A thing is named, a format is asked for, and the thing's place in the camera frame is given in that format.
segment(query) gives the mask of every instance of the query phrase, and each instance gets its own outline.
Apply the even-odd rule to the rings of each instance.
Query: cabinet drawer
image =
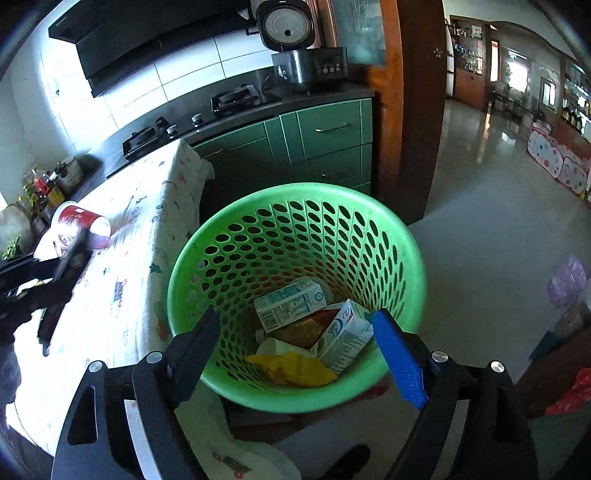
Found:
[[[361,145],[358,100],[320,105],[297,112],[304,157],[319,157]]]
[[[294,181],[318,181],[343,187],[361,184],[361,147],[321,155],[291,166]]]
[[[267,132],[263,123],[248,125],[233,132],[221,135],[212,140],[194,146],[194,150],[205,160],[223,154],[233,148],[240,147],[247,143],[266,138]]]

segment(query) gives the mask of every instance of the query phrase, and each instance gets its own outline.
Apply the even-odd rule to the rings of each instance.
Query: tiled floor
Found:
[[[556,265],[569,254],[591,265],[591,211],[531,159],[517,125],[454,101],[446,105],[427,210],[411,226],[427,269],[424,341],[468,365],[498,359],[517,380],[561,314],[546,293]],[[379,479],[415,415],[391,388],[278,446],[304,477],[315,478],[348,447],[364,442],[372,458],[357,479]],[[459,426],[463,419],[456,417]],[[440,477],[460,433],[452,428]]]

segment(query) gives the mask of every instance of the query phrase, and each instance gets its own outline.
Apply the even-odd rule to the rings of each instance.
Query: cardboard box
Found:
[[[332,372],[340,375],[374,335],[366,318],[371,312],[347,300],[311,352]]]
[[[326,307],[320,284],[305,277],[255,299],[254,303],[267,333]]]

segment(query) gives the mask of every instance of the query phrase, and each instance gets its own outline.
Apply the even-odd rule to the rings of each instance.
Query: metal screw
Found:
[[[146,357],[146,361],[149,364],[157,364],[161,360],[162,360],[162,354],[160,352],[149,353],[148,356]]]
[[[97,360],[96,362],[92,362],[90,364],[88,370],[90,370],[92,373],[97,373],[101,368],[103,368],[103,364]]]
[[[433,358],[438,364],[444,364],[449,359],[449,355],[441,350],[435,350],[431,354],[431,358]]]
[[[501,374],[505,371],[505,366],[501,362],[497,361],[491,362],[491,368],[498,374]]]

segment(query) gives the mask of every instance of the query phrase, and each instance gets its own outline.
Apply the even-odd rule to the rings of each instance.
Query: blue gripper pad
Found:
[[[417,410],[423,408],[428,397],[423,387],[423,371],[414,359],[392,322],[395,320],[381,310],[371,318],[374,338],[402,398],[412,402]]]

